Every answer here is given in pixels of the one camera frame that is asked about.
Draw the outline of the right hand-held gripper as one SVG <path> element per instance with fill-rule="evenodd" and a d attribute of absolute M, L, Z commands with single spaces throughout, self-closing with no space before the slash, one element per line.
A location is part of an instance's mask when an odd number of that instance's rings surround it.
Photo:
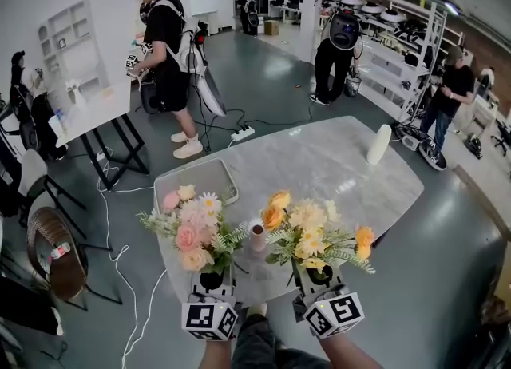
<path fill-rule="evenodd" d="M 295 319 L 309 325 L 312 335 L 330 338 L 349 331 L 365 315 L 358 294 L 346 286 L 339 268 L 315 269 L 293 267 L 299 294 L 293 301 Z"/>

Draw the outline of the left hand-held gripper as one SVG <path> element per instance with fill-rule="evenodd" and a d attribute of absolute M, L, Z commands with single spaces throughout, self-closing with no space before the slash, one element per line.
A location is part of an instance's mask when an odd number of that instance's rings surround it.
<path fill-rule="evenodd" d="M 238 320 L 235 288 L 231 269 L 220 274 L 194 272 L 190 292 L 182 303 L 182 329 L 203 341 L 230 340 Z"/>

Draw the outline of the pink flower bouquet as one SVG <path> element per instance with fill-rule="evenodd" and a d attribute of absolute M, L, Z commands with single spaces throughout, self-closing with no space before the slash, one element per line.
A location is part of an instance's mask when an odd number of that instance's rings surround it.
<path fill-rule="evenodd" d="M 137 216 L 149 231 L 171 241 L 185 271 L 220 275 L 248 236 L 247 224 L 233 228 L 225 221 L 225 205 L 214 192 L 198 195 L 187 184 L 164 197 L 161 212 Z"/>

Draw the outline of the small pink vase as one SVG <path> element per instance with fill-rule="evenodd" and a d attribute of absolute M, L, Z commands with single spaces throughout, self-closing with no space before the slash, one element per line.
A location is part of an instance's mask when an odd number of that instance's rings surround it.
<path fill-rule="evenodd" d="M 266 230 L 261 219 L 253 219 L 249 225 L 248 255 L 250 260 L 263 262 L 265 258 Z"/>

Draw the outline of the yellow orange flower bouquet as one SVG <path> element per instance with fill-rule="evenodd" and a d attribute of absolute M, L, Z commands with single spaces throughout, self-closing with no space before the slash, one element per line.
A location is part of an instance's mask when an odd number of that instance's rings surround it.
<path fill-rule="evenodd" d="M 344 263 L 375 273 L 370 265 L 372 229 L 348 229 L 332 200 L 292 200 L 288 191 L 281 190 L 269 199 L 262 221 L 272 248 L 266 257 L 268 264 L 291 263 L 320 282 Z"/>

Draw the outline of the person's left forearm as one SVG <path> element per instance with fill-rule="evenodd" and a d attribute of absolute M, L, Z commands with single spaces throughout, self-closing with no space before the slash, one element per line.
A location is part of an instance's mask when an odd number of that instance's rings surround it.
<path fill-rule="evenodd" d="M 232 341 L 207 341 L 198 369 L 231 369 Z"/>

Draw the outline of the person's right forearm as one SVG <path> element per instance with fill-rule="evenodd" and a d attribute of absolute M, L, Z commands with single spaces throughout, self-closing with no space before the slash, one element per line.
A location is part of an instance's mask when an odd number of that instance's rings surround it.
<path fill-rule="evenodd" d="M 333 369 L 383 369 L 383 366 L 351 342 L 344 334 L 320 339 Z"/>

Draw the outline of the tall white ribbed vase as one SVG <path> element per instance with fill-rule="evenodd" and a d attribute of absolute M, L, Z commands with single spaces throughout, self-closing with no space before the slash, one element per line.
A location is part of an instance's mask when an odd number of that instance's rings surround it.
<path fill-rule="evenodd" d="M 380 162 L 390 143 L 391 134 L 392 128 L 389 125 L 382 125 L 379 128 L 366 155 L 366 160 L 369 164 L 376 165 Z"/>

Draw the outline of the person's dark trousers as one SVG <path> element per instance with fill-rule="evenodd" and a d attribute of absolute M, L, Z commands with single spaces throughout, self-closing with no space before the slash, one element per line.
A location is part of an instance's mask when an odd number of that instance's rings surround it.
<path fill-rule="evenodd" d="M 331 364 L 305 351 L 279 349 L 268 319 L 252 314 L 240 328 L 231 369 L 331 369 Z"/>

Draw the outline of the white rectangular tray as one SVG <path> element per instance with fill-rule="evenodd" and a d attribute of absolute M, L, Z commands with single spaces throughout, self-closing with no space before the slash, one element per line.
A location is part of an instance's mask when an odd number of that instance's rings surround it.
<path fill-rule="evenodd" d="M 163 213 L 165 196 L 185 185 L 194 185 L 196 193 L 214 192 L 226 205 L 239 199 L 239 190 L 227 165 L 223 160 L 215 158 L 160 175 L 155 179 L 154 207 L 158 215 Z"/>

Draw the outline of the brown wicker chair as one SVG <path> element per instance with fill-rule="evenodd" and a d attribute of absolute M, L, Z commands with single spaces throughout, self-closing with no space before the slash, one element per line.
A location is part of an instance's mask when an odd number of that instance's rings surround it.
<path fill-rule="evenodd" d="M 64 253 L 58 258 L 50 257 L 46 266 L 39 256 L 38 245 L 46 246 L 50 251 L 62 247 Z M 57 210 L 41 207 L 29 218 L 27 224 L 27 256 L 35 272 L 48 284 L 52 294 L 60 301 L 87 311 L 85 293 L 112 304 L 122 305 L 122 299 L 112 298 L 94 291 L 88 285 L 89 261 L 87 249 L 111 252 L 112 247 L 82 244 L 78 242 Z"/>

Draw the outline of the grey marble table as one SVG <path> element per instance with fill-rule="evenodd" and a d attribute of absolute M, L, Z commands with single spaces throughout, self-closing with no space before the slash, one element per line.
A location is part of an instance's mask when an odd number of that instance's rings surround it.
<path fill-rule="evenodd" d="M 392 148 L 379 163 L 369 164 L 366 154 L 374 137 L 356 118 L 338 117 L 258 137 L 167 173 L 223 160 L 239 190 L 239 199 L 226 209 L 234 225 L 257 218 L 270 196 L 287 190 L 296 200 L 332 200 L 347 228 L 367 226 L 381 236 L 424 187 Z"/>

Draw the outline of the red label plastic bottle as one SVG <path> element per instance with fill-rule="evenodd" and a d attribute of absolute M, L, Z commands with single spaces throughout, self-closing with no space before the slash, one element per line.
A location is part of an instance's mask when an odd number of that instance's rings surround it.
<path fill-rule="evenodd" d="M 71 245 L 67 242 L 59 244 L 56 248 L 53 248 L 51 250 L 50 259 L 58 260 L 61 257 L 63 257 L 65 254 L 69 253 L 71 251 L 71 249 L 72 249 Z"/>

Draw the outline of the white capsule backpack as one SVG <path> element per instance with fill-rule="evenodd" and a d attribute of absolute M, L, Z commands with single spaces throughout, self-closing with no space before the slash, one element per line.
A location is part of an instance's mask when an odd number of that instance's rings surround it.
<path fill-rule="evenodd" d="M 421 141 L 418 146 L 418 151 L 433 169 L 443 171 L 447 168 L 446 159 L 442 152 L 437 149 L 433 140 L 428 139 Z"/>

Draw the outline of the green black helmet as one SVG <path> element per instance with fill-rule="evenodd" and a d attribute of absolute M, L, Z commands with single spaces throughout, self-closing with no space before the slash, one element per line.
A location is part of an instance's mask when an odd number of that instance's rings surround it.
<path fill-rule="evenodd" d="M 481 141 L 474 133 L 470 133 L 464 140 L 464 146 L 478 159 L 482 158 Z"/>

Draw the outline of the black mesh wastebasket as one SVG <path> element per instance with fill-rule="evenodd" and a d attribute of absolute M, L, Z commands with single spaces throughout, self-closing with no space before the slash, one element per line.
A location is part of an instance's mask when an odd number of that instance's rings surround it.
<path fill-rule="evenodd" d="M 346 77 L 344 86 L 344 93 L 346 94 L 346 96 L 351 98 L 356 97 L 358 95 L 361 83 L 362 80 L 360 76 L 349 73 Z"/>

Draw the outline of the white table black legs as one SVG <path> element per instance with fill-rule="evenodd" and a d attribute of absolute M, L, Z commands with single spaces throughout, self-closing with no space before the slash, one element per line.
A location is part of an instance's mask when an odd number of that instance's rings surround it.
<path fill-rule="evenodd" d="M 128 170 L 149 175 L 149 167 L 142 161 L 140 152 L 145 146 L 141 135 L 129 118 L 131 111 L 131 81 L 124 80 L 102 89 L 86 100 L 83 108 L 74 105 L 68 112 L 57 110 L 49 120 L 57 134 L 57 147 L 80 140 L 93 167 L 97 171 L 100 185 L 110 191 Z M 100 134 L 100 128 L 111 125 L 126 149 L 126 155 L 114 154 Z M 97 160 L 103 152 L 105 159 Z"/>

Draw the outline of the black office chair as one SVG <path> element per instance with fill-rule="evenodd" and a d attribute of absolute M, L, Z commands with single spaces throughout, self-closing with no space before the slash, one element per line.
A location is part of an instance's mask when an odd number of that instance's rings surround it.
<path fill-rule="evenodd" d="M 496 141 L 494 147 L 501 147 L 502 155 L 505 157 L 507 152 L 511 150 L 511 130 L 508 129 L 506 124 L 502 121 L 496 120 L 495 124 L 500 133 L 500 136 L 492 135 L 490 138 Z"/>

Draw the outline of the white harness backpack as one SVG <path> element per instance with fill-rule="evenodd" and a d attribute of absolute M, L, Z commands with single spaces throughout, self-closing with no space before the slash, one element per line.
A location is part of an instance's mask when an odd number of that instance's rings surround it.
<path fill-rule="evenodd" d="M 216 86 L 204 54 L 205 24 L 197 18 L 188 18 L 180 36 L 180 48 L 176 61 L 184 73 L 191 78 L 192 87 L 208 110 L 225 117 L 224 100 Z"/>

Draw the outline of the white metal shelving rack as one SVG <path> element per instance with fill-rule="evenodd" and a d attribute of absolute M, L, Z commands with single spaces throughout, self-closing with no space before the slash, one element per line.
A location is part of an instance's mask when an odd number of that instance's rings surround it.
<path fill-rule="evenodd" d="M 396 121 L 417 110 L 434 70 L 446 13 L 391 0 L 380 14 L 360 13 L 363 24 L 359 92 Z"/>

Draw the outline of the black capsule backpack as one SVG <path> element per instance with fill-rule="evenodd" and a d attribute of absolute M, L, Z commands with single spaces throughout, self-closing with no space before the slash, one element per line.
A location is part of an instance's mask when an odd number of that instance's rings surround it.
<path fill-rule="evenodd" d="M 361 35 L 359 19 L 354 14 L 343 11 L 329 17 L 326 29 L 332 45 L 339 50 L 354 49 Z"/>

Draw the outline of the white wall niche shelf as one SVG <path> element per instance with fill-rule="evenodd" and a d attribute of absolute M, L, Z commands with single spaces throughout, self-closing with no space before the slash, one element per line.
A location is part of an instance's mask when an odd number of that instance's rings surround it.
<path fill-rule="evenodd" d="M 38 27 L 43 73 L 50 95 L 63 104 L 74 103 L 74 91 L 88 100 L 109 85 L 97 43 L 89 0 L 75 2 Z"/>

